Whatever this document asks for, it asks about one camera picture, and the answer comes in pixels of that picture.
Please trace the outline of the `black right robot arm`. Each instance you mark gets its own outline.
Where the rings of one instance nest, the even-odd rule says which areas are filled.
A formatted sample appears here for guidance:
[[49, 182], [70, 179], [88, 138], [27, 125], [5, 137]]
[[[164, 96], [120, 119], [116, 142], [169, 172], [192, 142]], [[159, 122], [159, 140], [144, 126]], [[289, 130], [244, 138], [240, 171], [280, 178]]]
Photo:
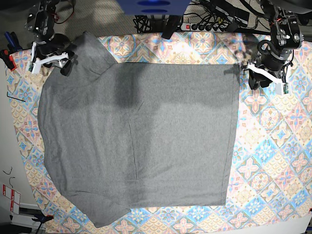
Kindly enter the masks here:
[[27, 30], [34, 34], [31, 59], [26, 70], [38, 74], [43, 66], [60, 69], [67, 76], [70, 73], [75, 53], [68, 50], [71, 41], [64, 34], [55, 33], [54, 25], [58, 21], [56, 5], [59, 0], [41, 0], [34, 4], [27, 18]]

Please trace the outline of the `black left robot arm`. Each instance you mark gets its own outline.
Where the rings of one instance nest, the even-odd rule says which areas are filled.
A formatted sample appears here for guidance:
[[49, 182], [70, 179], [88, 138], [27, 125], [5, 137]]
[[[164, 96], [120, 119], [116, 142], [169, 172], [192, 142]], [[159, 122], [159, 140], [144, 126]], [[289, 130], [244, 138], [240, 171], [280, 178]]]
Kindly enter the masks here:
[[282, 9], [271, 0], [261, 0], [259, 4], [269, 22], [271, 39], [260, 41], [257, 57], [244, 66], [249, 72], [249, 87], [256, 90], [274, 83], [277, 94], [287, 94], [294, 51], [301, 46], [303, 36], [295, 13]]

